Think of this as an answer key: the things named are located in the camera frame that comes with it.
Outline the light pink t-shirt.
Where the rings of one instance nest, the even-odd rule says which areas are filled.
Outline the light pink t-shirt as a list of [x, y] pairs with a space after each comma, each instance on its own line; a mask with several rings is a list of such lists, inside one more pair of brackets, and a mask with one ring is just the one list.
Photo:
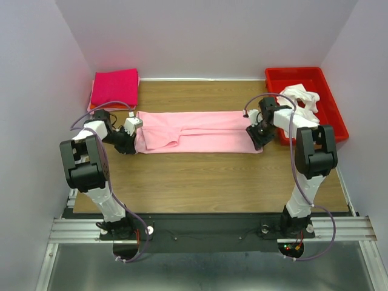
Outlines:
[[246, 132], [248, 119], [238, 111], [137, 113], [138, 153], [261, 153]]

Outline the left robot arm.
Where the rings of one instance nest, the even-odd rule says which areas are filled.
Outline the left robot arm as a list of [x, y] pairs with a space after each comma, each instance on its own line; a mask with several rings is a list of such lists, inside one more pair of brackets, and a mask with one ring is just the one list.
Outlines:
[[71, 189], [88, 196], [101, 211], [104, 220], [96, 226], [101, 235], [113, 239], [129, 239], [136, 231], [133, 219], [113, 197], [110, 170], [104, 143], [114, 146], [123, 155], [134, 155], [137, 128], [142, 121], [133, 113], [116, 129], [110, 113], [97, 110], [80, 132], [60, 143], [62, 165]]

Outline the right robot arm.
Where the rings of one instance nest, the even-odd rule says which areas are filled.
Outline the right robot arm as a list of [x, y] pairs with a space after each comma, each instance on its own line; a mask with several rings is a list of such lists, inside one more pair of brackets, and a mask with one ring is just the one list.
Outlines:
[[289, 136], [290, 162], [295, 186], [279, 220], [262, 221], [261, 234], [265, 239], [312, 236], [314, 199], [325, 178], [337, 166], [334, 129], [297, 115], [297, 106], [287, 98], [287, 105], [279, 105], [277, 93], [258, 95], [258, 108], [243, 109], [243, 117], [250, 121], [246, 132], [256, 150], [263, 149], [275, 138], [276, 129]]

